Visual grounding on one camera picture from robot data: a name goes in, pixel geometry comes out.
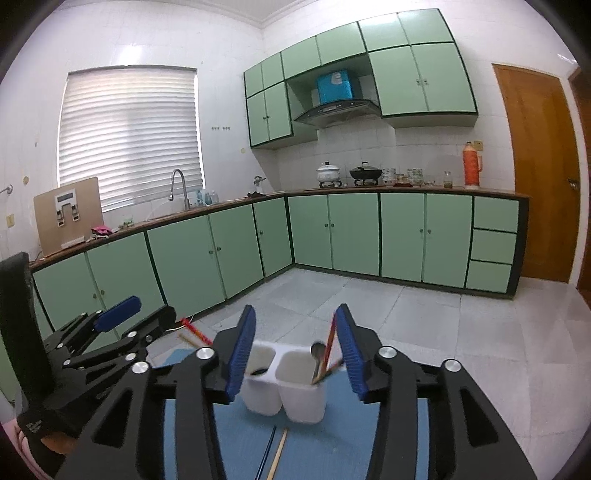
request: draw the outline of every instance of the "tiled floor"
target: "tiled floor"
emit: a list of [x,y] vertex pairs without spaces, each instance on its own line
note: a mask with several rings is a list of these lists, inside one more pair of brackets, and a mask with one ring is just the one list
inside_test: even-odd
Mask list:
[[[571,285],[522,278],[510,301],[292,269],[199,319],[199,327],[214,336],[236,325],[247,303],[256,310],[261,340],[325,339],[335,308],[347,303],[359,325],[411,359],[440,365],[457,358],[516,435],[539,480],[558,472],[591,420],[591,312]],[[160,351],[178,347],[176,338],[159,342]]]

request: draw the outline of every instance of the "blue mat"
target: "blue mat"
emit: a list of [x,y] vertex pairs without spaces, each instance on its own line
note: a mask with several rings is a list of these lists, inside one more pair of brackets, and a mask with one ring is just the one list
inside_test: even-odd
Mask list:
[[[194,350],[174,351],[166,365],[183,360]],[[290,429],[285,441],[276,480],[324,478],[363,480],[374,446],[379,404],[364,405],[351,390],[345,372],[326,380],[327,404],[324,419],[316,425],[291,422],[282,409],[273,417],[250,412],[242,398],[228,405],[214,405],[217,434],[228,480],[255,478],[273,425],[277,432],[265,471],[267,477],[284,427]],[[167,400],[164,415],[165,479],[176,480],[174,448],[175,401]],[[419,438],[417,480],[427,478],[428,411],[427,402],[419,400]]]

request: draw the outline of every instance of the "window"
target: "window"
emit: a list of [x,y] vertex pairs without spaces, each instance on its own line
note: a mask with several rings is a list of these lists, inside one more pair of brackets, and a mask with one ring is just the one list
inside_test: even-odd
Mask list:
[[180,168],[203,188],[196,72],[127,67],[70,73],[61,109],[58,183],[99,178],[104,212],[166,197]]

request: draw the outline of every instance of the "range hood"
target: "range hood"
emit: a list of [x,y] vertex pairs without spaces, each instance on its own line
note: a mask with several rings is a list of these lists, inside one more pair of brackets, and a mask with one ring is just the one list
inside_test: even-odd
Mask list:
[[365,115],[381,116],[379,107],[371,100],[353,98],[319,105],[302,113],[296,122],[326,128]]

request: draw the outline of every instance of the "thermos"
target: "thermos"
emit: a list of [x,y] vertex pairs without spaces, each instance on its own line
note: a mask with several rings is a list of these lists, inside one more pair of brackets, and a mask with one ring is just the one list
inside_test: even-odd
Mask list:
[[464,181],[467,189],[480,188],[480,175],[482,171],[482,157],[478,154],[472,142],[466,142],[463,150]]

